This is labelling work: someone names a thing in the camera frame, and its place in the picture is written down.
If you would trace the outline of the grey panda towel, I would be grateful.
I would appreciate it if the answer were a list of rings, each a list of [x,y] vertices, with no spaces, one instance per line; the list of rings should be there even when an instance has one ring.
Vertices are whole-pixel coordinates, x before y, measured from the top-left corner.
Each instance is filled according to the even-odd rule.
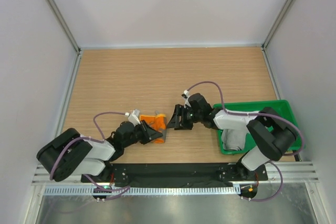
[[[221,140],[226,151],[241,151],[245,147],[246,132],[239,130],[223,130]]]

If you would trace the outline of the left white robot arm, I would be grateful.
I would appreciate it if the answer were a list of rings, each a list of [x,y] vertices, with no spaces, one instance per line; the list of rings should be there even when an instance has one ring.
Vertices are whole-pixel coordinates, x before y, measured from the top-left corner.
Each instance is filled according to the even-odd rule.
[[[72,175],[91,175],[100,182],[111,177],[111,161],[124,154],[130,145],[143,145],[163,137],[162,127],[148,124],[145,120],[134,125],[124,121],[103,141],[82,136],[69,128],[42,147],[36,155],[37,160],[49,173],[49,179],[61,182]]]

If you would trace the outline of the grey orange happy towel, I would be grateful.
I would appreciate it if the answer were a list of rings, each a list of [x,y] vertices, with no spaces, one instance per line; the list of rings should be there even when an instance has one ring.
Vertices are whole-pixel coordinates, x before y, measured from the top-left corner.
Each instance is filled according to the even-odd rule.
[[[166,141],[166,115],[158,111],[154,115],[140,115],[140,120],[144,120],[151,128],[162,133],[162,137],[159,137],[153,141],[156,144],[163,144]]]

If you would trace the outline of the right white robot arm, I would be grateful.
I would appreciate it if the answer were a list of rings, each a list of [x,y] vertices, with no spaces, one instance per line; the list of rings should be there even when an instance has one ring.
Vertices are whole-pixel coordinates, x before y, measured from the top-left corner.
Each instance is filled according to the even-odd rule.
[[[301,135],[293,123],[271,107],[261,111],[233,111],[224,106],[211,106],[200,93],[186,93],[183,98],[185,103],[175,106],[168,129],[191,130],[195,123],[202,123],[208,129],[222,131],[223,147],[229,151],[243,148],[246,135],[251,135],[255,147],[236,163],[236,173],[243,180],[254,176],[262,165],[280,160]]]

